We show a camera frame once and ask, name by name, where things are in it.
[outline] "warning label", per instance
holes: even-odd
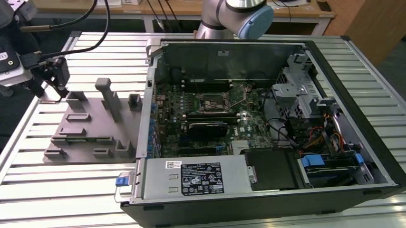
[[[181,165],[180,174],[184,196],[224,193],[220,163]]]

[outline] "white label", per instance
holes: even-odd
[[[212,187],[212,189],[222,189],[223,185],[222,184],[216,184],[216,185],[211,185],[210,187]]]
[[[8,54],[7,54],[7,52],[1,52],[0,53],[0,61],[3,61],[5,59],[8,59]]]
[[[124,13],[140,13],[139,10],[124,10],[123,12],[124,12]]]
[[[218,51],[218,56],[228,56],[230,51]]]
[[[167,169],[180,169],[181,161],[165,161],[164,167]]]

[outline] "floor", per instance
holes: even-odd
[[[35,25],[49,24],[49,23],[64,23],[65,21],[49,21],[37,19],[33,21]],[[181,24],[184,32],[192,32],[196,30],[199,24],[193,21],[185,21]],[[69,29],[64,29],[56,32],[47,32],[45,34],[39,34],[41,51],[44,53],[59,51],[65,43],[71,31],[103,31],[104,21],[103,20],[89,20],[72,26]],[[132,20],[131,23],[124,20],[113,20],[109,30],[112,32],[144,32],[143,22],[140,20]],[[386,60],[378,66],[378,70],[382,75],[391,83],[392,87],[406,99],[406,80],[403,79],[403,74],[406,72],[406,42],[400,41],[395,49],[387,56]],[[24,115],[25,109],[31,103],[33,96],[29,91],[23,89],[19,85],[12,87],[15,95],[12,97],[3,97],[0,95],[0,151],[3,150],[5,143],[8,141],[7,135],[13,133],[13,130],[20,122]]]

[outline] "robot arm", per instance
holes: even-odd
[[[20,31],[19,19],[27,19],[19,13],[19,6],[0,0],[0,85],[12,86],[24,83],[33,95],[41,97],[43,81],[55,89],[60,98],[68,94],[65,84],[69,79],[64,57],[41,59],[39,45],[29,33]]]
[[[274,10],[266,0],[204,0],[196,38],[258,39],[267,31]]]

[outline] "metal workbench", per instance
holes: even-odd
[[[100,33],[71,37],[64,49],[92,46]],[[147,74],[145,42],[151,38],[192,38],[191,34],[111,33],[101,47],[67,57],[69,90],[100,97],[93,83],[109,77],[120,97],[143,95]],[[300,40],[300,36],[264,36],[263,39]],[[366,117],[391,153],[406,170],[406,103],[351,42],[339,37],[312,37]],[[0,223],[1,227],[131,227],[135,221],[113,200],[115,178],[133,164],[51,165],[43,163],[67,103],[39,104],[28,111],[0,156]],[[342,213],[251,220],[192,227],[234,228],[290,226],[405,227],[406,195],[368,201]]]

